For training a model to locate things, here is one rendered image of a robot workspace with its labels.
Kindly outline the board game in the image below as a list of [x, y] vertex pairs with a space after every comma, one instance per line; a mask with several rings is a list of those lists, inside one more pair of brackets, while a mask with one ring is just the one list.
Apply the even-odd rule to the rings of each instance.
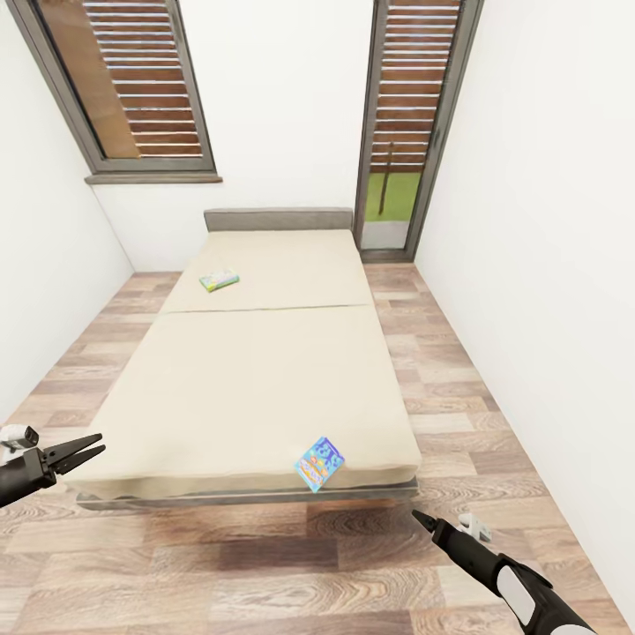
[[228, 283], [233, 283], [239, 280], [239, 275], [234, 273], [233, 269], [227, 267], [226, 269], [221, 269], [221, 271], [216, 273], [207, 274], [206, 276], [199, 278], [199, 280], [209, 292], [212, 292], [216, 288], [224, 287]]
[[295, 470], [316, 493], [322, 484], [341, 466], [345, 459], [322, 435], [320, 439], [295, 463]]

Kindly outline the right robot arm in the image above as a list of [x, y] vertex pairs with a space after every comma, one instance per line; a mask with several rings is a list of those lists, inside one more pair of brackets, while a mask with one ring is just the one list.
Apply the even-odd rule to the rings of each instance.
[[506, 554], [494, 554], [479, 541], [491, 542], [491, 530], [473, 513], [459, 515], [460, 526], [412, 511], [433, 533], [432, 541], [460, 568], [504, 598], [526, 635], [598, 635], [555, 592], [549, 580]]

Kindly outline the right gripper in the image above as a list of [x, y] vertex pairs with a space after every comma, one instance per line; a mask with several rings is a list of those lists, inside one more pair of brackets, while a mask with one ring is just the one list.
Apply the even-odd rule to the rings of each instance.
[[474, 577], [474, 556], [479, 549], [484, 549], [484, 545], [468, 534], [459, 531], [444, 519], [434, 519], [417, 510], [413, 510], [412, 513], [426, 529], [433, 533], [432, 541], [448, 554], [460, 568]]

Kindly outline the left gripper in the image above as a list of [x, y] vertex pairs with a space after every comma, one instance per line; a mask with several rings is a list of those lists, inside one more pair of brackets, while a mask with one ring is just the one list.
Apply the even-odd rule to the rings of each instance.
[[[23, 458], [0, 467], [0, 508], [35, 491], [48, 489], [57, 484], [56, 475], [70, 473], [74, 467], [85, 464], [97, 453], [104, 452], [106, 445], [95, 446], [79, 452], [87, 446], [97, 443], [102, 434], [93, 434], [63, 444], [52, 445], [43, 451], [37, 447], [23, 452]], [[79, 452], [79, 453], [78, 453]]]

